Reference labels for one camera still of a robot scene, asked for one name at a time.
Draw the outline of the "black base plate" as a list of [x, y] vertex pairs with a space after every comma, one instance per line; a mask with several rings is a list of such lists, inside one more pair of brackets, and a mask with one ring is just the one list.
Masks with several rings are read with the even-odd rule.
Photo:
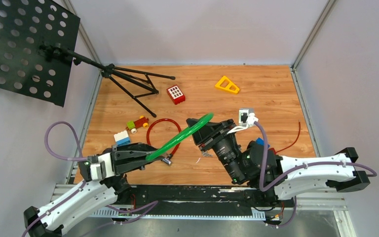
[[121, 193], [115, 205], [142, 207], [153, 201], [154, 215], [248, 216], [256, 210], [294, 206], [293, 199], [281, 201], [257, 189], [232, 186], [136, 185]]

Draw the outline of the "green cable lock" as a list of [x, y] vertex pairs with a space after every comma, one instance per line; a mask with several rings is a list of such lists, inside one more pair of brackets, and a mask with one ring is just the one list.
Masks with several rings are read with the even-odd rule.
[[147, 155], [146, 160], [153, 161], [165, 152], [167, 152], [170, 148], [181, 143], [184, 139], [186, 139], [190, 135], [200, 130], [203, 126], [205, 126], [213, 118], [213, 116], [213, 113], [205, 114], [194, 125], [189, 125], [187, 128], [179, 132], [175, 137], [173, 137], [171, 140], [165, 143], [162, 147]]

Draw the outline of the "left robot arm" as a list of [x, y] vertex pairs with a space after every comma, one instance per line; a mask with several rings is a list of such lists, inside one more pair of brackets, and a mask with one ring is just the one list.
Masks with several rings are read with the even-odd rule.
[[105, 149], [78, 163], [83, 181], [49, 204], [24, 211], [23, 236], [61, 237], [80, 221], [107, 205], [128, 203], [131, 185], [127, 173], [165, 156], [145, 143]]

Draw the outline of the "silver keys of red lock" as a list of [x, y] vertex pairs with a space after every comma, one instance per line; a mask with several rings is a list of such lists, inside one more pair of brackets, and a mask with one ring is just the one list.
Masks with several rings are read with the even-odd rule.
[[202, 152], [201, 152], [201, 155], [202, 155], [203, 157], [213, 157], [213, 155], [210, 154], [210, 153], [208, 153], [207, 151], [202, 151]]

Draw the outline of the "yellow triangular toy piece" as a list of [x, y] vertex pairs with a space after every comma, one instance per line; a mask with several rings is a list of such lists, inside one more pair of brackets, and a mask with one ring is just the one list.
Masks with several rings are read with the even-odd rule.
[[240, 88], [226, 76], [222, 76], [214, 87], [231, 94], [238, 94], [240, 92]]

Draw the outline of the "red window toy brick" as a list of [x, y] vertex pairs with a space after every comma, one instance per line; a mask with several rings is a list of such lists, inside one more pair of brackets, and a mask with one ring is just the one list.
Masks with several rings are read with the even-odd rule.
[[174, 85], [166, 89], [170, 99], [175, 105], [178, 105], [186, 100], [186, 97], [178, 85]]

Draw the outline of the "red green toy car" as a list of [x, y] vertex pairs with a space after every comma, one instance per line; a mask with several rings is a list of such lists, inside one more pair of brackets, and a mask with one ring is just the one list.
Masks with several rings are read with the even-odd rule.
[[140, 116], [138, 120], [128, 121], [126, 123], [126, 130], [130, 131], [132, 134], [135, 134], [137, 130], [141, 127], [146, 128], [149, 126], [149, 119], [145, 116]]

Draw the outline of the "black perforated music stand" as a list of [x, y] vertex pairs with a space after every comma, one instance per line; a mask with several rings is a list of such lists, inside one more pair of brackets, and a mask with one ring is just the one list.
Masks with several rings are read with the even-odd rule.
[[154, 73], [103, 65], [75, 51], [80, 18], [53, 0], [0, 0], [0, 89], [64, 106], [72, 65], [158, 94]]

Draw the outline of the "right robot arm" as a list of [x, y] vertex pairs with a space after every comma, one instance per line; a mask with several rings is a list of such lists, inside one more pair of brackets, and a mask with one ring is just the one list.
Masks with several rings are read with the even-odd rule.
[[[235, 134], [250, 126], [261, 131], [263, 143], [251, 141], [242, 151]], [[268, 206], [325, 188], [339, 193], [361, 191], [369, 186], [370, 177], [376, 176], [374, 170], [356, 162], [358, 155], [353, 147], [329, 157], [279, 156], [268, 148], [265, 130], [254, 115], [244, 126], [237, 126], [232, 119], [208, 122], [192, 137], [201, 151], [214, 151], [232, 184], [259, 190]]]

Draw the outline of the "white blue toy brick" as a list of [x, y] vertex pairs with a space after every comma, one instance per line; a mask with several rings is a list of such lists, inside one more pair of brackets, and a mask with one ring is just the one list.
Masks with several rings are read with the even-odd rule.
[[127, 130], [114, 134], [114, 141], [115, 144], [118, 146], [127, 145], [131, 143]]

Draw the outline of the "blue green white brick stack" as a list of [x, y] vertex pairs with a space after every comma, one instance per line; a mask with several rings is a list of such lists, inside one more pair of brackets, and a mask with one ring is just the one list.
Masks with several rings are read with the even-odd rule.
[[257, 138], [257, 139], [255, 140], [255, 142], [256, 142], [257, 144], [259, 144], [259, 145], [262, 145], [262, 146], [265, 144], [264, 140], [263, 140], [261, 137]]

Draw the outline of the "red cable lock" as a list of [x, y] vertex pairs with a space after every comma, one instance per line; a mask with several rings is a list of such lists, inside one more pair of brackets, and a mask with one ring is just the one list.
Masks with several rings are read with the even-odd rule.
[[[174, 121], [173, 119], [170, 119], [170, 118], [161, 118], [161, 119], [158, 119], [158, 120], [154, 121], [154, 122], [148, 127], [148, 130], [147, 130], [147, 132], [146, 132], [146, 141], [147, 141], [147, 144], [149, 144], [149, 145], [151, 144], [151, 142], [150, 142], [150, 132], [152, 131], [153, 127], [154, 127], [155, 125], [161, 123], [161, 122], [170, 122], [170, 123], [172, 123], [172, 124], [174, 124], [174, 125], [176, 126], [176, 128], [177, 128], [177, 130], [178, 130], [179, 133], [182, 131], [180, 125], [179, 125], [176, 121]], [[172, 157], [174, 156], [174, 154], [176, 153], [176, 151], [178, 150], [179, 146], [180, 146], [180, 143], [178, 143], [178, 144], [173, 148], [173, 150], [172, 150], [171, 153], [169, 153], [166, 157], [164, 157], [164, 158], [162, 159], [162, 161], [163, 161], [166, 165], [168, 165], [168, 166], [171, 166], [171, 165], [172, 165], [172, 161], [171, 161], [171, 159], [172, 159]]]

